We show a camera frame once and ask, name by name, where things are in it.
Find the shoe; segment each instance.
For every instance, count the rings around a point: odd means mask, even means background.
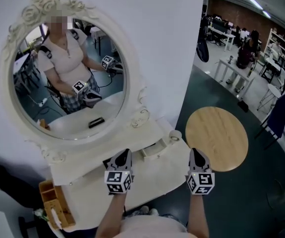
[[[149,215],[152,215],[152,216],[158,216],[159,215],[159,212],[157,209],[155,208],[152,208],[149,212]]]
[[[140,208],[140,211],[142,211],[144,214],[148,214],[149,213],[149,207],[144,205]]]

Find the oval mirror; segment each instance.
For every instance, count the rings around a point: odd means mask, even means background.
[[[106,128],[124,101],[121,51],[101,29],[52,15],[19,46],[13,87],[24,115],[57,138],[81,139]]]

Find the brown wall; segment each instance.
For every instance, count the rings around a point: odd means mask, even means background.
[[[225,0],[208,0],[207,14],[213,15],[214,13],[220,15],[222,19],[230,21],[234,26],[245,27],[249,32],[257,30],[259,39],[262,41],[262,51],[267,44],[271,28],[276,28],[279,34],[285,33],[282,27],[266,17]]]

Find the black phone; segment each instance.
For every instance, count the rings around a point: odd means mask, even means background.
[[[103,122],[105,122],[104,118],[99,117],[99,118],[97,118],[97,119],[95,119],[93,121],[90,121],[88,123],[88,127],[91,129],[91,128],[93,128],[93,127],[95,127],[95,126],[97,126],[97,125],[99,125],[99,124],[101,124]]]

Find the fluorescent light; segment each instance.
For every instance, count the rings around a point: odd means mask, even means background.
[[[258,9],[263,10],[263,8],[260,6],[259,3],[256,2],[256,0],[250,0]]]
[[[270,15],[265,10],[263,10],[262,12],[267,18],[271,18]]]

